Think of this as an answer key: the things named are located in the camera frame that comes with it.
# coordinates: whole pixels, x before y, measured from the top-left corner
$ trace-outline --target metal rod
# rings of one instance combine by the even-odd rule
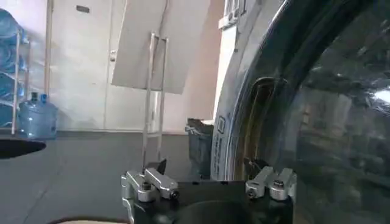
[[[52,47],[52,25],[53,25],[53,11],[54,0],[47,1],[46,8],[46,39],[44,50],[44,93],[48,96],[50,94],[50,64],[51,64],[51,47]]]
[[[23,100],[27,100],[29,97],[29,89],[30,89],[30,65],[31,65],[31,42],[28,40],[28,53],[27,53],[27,71],[24,75],[24,96]]]
[[[153,76],[154,66],[154,47],[155,47],[155,34],[151,34],[151,43],[149,45],[149,66],[147,71],[147,83],[146,83],[146,103],[145,103],[145,123],[143,130],[143,144],[142,144],[142,172],[145,170],[146,162],[146,150],[147,150],[147,139],[149,134],[149,111],[151,107],[151,84]]]
[[[152,124],[151,126],[153,127],[153,132],[157,132],[158,131],[158,122],[155,121],[156,117],[157,117],[157,114],[158,114],[158,108],[159,108],[159,101],[160,101],[160,94],[159,92],[154,92],[154,95],[153,95],[153,98],[154,98],[154,101],[153,101],[153,115],[152,116]]]
[[[163,124],[164,124],[164,107],[165,107],[165,72],[166,65],[168,62],[168,45],[169,39],[165,38],[165,51],[164,51],[164,64],[163,64],[163,75],[161,78],[161,96],[160,96],[160,116],[158,124],[158,144],[157,144],[157,161],[161,161],[161,146],[163,143]]]
[[[15,79],[13,83],[13,107],[12,107],[12,129],[11,134],[15,134],[16,129],[16,111],[18,107],[18,85],[19,85],[19,50],[20,49],[20,31],[16,35],[16,59],[15,59]]]

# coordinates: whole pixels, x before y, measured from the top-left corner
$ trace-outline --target trash can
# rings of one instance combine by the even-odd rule
[[[189,137],[189,156],[193,171],[201,179],[210,179],[211,144],[214,125],[199,119],[187,119],[186,132]]]

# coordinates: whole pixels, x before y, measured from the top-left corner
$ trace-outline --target white board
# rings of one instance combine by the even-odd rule
[[[128,0],[122,23],[112,85],[146,88],[151,32],[160,29],[164,0]],[[169,38],[165,78],[167,93],[183,92],[188,70],[196,58],[210,0],[170,0],[161,37]],[[152,89],[161,89],[163,44],[155,51]]]

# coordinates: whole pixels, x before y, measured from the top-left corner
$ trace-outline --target bolt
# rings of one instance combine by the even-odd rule
[[[149,191],[152,189],[152,185],[149,184],[148,182],[143,182],[141,185],[142,190],[144,191]]]
[[[283,188],[283,187],[285,187],[285,184],[282,181],[280,181],[280,180],[275,180],[274,181],[274,186]]]
[[[256,197],[256,192],[253,189],[249,189],[246,194],[248,195],[249,199],[255,199]]]
[[[172,191],[171,194],[169,195],[169,197],[172,200],[177,200],[180,197],[180,194],[178,191]]]

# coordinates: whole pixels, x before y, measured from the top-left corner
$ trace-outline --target door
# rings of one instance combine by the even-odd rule
[[[105,107],[105,129],[140,131],[144,126],[146,92],[140,89],[111,85],[126,2],[126,0],[112,1],[112,28],[107,80],[107,105]]]
[[[388,1],[286,1],[258,52],[231,62],[214,178],[290,167],[296,223],[389,223],[389,12]]]
[[[50,97],[61,130],[104,128],[111,6],[54,0]]]

